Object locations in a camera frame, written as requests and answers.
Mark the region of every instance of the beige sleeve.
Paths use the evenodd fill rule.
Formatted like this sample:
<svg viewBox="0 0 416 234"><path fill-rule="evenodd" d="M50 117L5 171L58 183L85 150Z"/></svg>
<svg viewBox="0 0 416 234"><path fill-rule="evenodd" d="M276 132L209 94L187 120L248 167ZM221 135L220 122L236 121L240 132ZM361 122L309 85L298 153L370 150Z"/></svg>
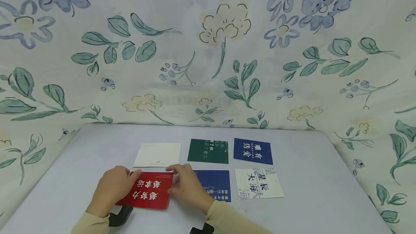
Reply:
<svg viewBox="0 0 416 234"><path fill-rule="evenodd" d="M84 212L71 234L108 234L110 214L105 218Z"/></svg>
<svg viewBox="0 0 416 234"><path fill-rule="evenodd" d="M272 234L224 201L214 201L208 210L206 223L214 227L214 234Z"/></svg>

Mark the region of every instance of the red card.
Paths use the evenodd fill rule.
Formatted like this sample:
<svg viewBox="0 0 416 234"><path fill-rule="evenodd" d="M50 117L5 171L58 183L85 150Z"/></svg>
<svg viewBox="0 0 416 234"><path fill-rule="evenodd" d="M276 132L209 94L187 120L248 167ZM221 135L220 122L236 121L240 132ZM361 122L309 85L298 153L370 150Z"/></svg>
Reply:
<svg viewBox="0 0 416 234"><path fill-rule="evenodd" d="M148 209L167 209L173 173L143 172L129 194L116 205Z"/></svg>

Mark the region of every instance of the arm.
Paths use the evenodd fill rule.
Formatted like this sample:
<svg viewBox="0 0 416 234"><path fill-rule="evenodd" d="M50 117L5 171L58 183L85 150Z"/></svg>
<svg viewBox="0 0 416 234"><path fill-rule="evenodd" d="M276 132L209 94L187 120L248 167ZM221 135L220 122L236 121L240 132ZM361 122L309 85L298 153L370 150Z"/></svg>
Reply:
<svg viewBox="0 0 416 234"><path fill-rule="evenodd" d="M173 179L168 193L181 203L195 207L206 215L206 223L214 227L214 234L271 234L262 226L238 214L224 201L214 201L199 183L192 167L171 165L166 171L179 174Z"/></svg>
<svg viewBox="0 0 416 234"><path fill-rule="evenodd" d="M105 172L90 205L71 234L108 234L111 208L129 194L141 173L141 170L137 170L129 176L130 171L124 166L116 166Z"/></svg>
<svg viewBox="0 0 416 234"><path fill-rule="evenodd" d="M267 229L236 212L224 201L214 201L208 210L206 223L214 227L214 234L271 234Z"/></svg>

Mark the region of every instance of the tabletop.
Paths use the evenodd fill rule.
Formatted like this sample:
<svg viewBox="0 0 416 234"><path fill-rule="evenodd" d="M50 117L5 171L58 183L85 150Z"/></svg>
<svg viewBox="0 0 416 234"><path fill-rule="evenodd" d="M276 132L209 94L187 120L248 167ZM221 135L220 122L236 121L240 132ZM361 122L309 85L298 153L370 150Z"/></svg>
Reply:
<svg viewBox="0 0 416 234"><path fill-rule="evenodd" d="M142 143L181 143L180 163L187 163L192 138L228 141L229 164L189 163L195 170L229 170L231 205L273 233L391 234L323 133L124 124L84 125L0 233L69 233L106 170L116 165L136 169L132 166ZM233 159L234 138L271 143L273 165ZM239 199L234 169L270 167L285 197ZM110 233L187 234L192 227L201 229L204 220L202 213L170 199L166 211L135 208L128 222Z"/></svg>

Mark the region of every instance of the hand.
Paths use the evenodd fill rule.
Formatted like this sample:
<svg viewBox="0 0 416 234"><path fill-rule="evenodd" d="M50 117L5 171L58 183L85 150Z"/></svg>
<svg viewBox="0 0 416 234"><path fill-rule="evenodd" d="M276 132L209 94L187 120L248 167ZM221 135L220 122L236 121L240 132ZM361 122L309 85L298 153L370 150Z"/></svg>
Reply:
<svg viewBox="0 0 416 234"><path fill-rule="evenodd" d="M129 194L141 173L142 170L137 170L129 176L130 171L124 166L106 171L98 182L86 212L105 218L111 208Z"/></svg>
<svg viewBox="0 0 416 234"><path fill-rule="evenodd" d="M201 210L205 215L214 202L214 199L204 190L189 164L171 165L166 171L179 174L173 179L172 188L168 193L181 203Z"/></svg>

